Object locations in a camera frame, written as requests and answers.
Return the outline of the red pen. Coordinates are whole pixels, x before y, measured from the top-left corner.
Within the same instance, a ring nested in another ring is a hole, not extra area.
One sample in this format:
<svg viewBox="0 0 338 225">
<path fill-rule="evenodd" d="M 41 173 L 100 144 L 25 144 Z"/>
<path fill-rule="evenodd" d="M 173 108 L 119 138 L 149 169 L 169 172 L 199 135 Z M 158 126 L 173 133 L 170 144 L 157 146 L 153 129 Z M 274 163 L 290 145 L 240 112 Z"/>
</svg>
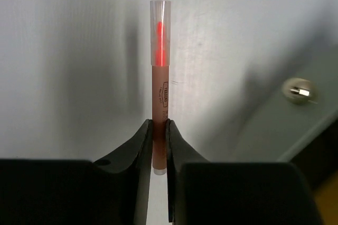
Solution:
<svg viewBox="0 0 338 225">
<path fill-rule="evenodd" d="M 152 165 L 156 175 L 166 173 L 165 131 L 169 105 L 171 56 L 171 2 L 150 2 L 152 66 Z"/>
</svg>

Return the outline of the cream round drawer box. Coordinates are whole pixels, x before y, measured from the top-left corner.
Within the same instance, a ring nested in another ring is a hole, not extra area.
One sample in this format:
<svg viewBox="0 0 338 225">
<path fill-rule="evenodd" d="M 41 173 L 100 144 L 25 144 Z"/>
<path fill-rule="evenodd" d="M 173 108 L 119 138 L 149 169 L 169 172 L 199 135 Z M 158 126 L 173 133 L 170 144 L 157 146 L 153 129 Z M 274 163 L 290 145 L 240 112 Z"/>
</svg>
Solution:
<svg viewBox="0 0 338 225">
<path fill-rule="evenodd" d="M 337 171 L 337 57 L 311 61 L 248 120 L 232 154 L 241 162 L 293 162 L 312 189 Z"/>
</svg>

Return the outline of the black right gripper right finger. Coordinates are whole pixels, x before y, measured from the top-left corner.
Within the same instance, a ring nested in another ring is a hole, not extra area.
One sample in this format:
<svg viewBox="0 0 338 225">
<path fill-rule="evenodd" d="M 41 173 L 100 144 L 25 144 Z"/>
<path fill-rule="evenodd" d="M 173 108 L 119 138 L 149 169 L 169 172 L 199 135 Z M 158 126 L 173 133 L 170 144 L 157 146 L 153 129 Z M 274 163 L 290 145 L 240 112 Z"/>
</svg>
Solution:
<svg viewBox="0 0 338 225">
<path fill-rule="evenodd" d="M 168 219 L 172 224 L 321 224 L 297 167 L 210 162 L 166 122 Z"/>
</svg>

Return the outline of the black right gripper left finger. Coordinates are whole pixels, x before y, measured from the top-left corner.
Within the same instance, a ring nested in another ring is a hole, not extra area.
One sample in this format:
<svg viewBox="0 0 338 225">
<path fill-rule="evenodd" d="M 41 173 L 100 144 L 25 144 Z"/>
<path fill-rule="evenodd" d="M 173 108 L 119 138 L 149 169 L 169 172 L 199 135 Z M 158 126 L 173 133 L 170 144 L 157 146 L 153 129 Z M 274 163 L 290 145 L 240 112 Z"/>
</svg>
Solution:
<svg viewBox="0 0 338 225">
<path fill-rule="evenodd" d="M 1 224 L 145 224 L 153 123 L 95 162 L 1 160 Z"/>
</svg>

